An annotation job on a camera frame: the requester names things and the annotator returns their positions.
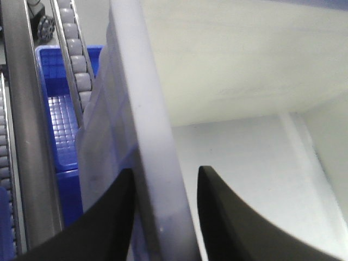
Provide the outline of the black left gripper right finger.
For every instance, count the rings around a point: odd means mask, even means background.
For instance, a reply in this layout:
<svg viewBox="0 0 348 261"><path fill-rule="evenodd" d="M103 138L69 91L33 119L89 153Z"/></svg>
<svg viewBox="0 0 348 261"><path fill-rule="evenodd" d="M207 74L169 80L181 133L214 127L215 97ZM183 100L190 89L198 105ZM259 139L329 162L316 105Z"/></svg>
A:
<svg viewBox="0 0 348 261"><path fill-rule="evenodd" d="M198 169L197 209L209 260L337 260L261 216L211 166Z"/></svg>

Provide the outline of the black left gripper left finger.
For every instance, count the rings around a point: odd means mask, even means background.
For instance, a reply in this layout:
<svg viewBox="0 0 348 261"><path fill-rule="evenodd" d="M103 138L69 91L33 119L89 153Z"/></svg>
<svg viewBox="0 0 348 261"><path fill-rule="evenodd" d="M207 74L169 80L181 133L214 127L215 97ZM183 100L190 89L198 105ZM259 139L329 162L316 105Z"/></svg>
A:
<svg viewBox="0 0 348 261"><path fill-rule="evenodd" d="M76 222L17 260L126 260L135 194L133 171L123 169Z"/></svg>

